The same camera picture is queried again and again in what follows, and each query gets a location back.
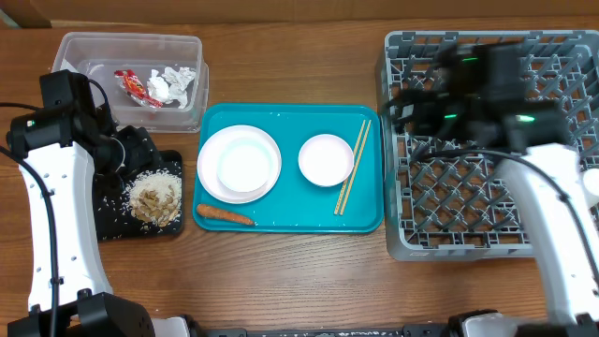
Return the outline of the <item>red snack wrapper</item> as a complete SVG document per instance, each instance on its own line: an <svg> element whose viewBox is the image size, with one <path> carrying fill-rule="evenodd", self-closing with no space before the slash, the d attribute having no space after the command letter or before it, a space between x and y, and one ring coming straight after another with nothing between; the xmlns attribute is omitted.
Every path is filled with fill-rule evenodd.
<svg viewBox="0 0 599 337"><path fill-rule="evenodd" d="M143 107L158 109L163 106L163 103L151 98L141 83L138 76L131 69L116 70L115 78L119 81L119 86L125 93Z"/></svg>

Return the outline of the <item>small white plate bowl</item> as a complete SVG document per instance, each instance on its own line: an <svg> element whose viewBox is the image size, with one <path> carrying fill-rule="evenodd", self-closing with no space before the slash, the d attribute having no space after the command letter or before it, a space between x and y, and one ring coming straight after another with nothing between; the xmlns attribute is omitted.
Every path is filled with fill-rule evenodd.
<svg viewBox="0 0 599 337"><path fill-rule="evenodd" d="M344 182L354 166L354 154L340 137L321 134L308 139L300 148L299 170L312 184L332 187Z"/></svg>

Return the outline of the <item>foil wrapper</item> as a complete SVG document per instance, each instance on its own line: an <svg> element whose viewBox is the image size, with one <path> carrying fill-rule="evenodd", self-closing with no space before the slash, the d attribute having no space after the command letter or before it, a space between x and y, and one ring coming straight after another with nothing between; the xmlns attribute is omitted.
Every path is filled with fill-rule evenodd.
<svg viewBox="0 0 599 337"><path fill-rule="evenodd" d="M179 103L179 109L184 109L188 104L187 87L194 81L197 72L190 67L180 67L178 70L167 66L162 74L152 69L147 81L148 96L159 103Z"/></svg>

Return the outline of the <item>peanut shells pile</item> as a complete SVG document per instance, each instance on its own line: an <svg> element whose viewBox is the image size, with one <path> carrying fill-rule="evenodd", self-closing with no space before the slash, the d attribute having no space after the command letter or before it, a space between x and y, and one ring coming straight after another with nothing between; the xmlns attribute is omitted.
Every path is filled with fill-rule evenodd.
<svg viewBox="0 0 599 337"><path fill-rule="evenodd" d="M132 216L159 227L165 227L177 218L180 205L181 202L175 198L173 191L160 196L154 190L142 190L129 200Z"/></svg>

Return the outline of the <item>small white cup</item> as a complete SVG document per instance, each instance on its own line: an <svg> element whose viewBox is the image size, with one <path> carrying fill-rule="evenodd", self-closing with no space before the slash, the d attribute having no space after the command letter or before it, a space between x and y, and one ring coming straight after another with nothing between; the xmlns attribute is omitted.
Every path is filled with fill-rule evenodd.
<svg viewBox="0 0 599 337"><path fill-rule="evenodd" d="M599 169L590 168L581 174L585 199L590 208L599 203Z"/></svg>

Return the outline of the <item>cream bowl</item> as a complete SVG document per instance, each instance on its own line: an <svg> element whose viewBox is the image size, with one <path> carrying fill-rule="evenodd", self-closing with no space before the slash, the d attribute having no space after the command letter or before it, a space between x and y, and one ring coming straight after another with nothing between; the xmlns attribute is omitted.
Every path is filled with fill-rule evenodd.
<svg viewBox="0 0 599 337"><path fill-rule="evenodd" d="M221 153L217 176L220 183L232 192L250 193L266 184L271 165L270 153L260 142L233 140Z"/></svg>

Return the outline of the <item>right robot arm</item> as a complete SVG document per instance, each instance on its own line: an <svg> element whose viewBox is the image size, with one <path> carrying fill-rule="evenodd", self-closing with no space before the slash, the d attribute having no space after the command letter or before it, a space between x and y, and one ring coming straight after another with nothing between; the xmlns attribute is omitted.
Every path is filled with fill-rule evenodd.
<svg viewBox="0 0 599 337"><path fill-rule="evenodd" d="M440 52L437 91L405 89L387 102L397 130L473 143L489 155L533 247L548 319L479 310L452 316L448 336L594 336L598 332L598 232L590 209L598 182L579 169L558 103L526 96L517 42Z"/></svg>

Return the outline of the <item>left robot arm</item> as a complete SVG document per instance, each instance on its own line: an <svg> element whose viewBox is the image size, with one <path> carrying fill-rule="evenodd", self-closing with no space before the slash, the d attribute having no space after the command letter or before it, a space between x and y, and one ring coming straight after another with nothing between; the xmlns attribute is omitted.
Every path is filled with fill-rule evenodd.
<svg viewBox="0 0 599 337"><path fill-rule="evenodd" d="M152 318L113 295L101 263L93 207L96 175L129 177L162 164L140 127L118 129L96 81L69 70L39 80L42 107L11 121L1 152L16 162L28 193L34 271L28 316L10 336L199 336L186 315Z"/></svg>

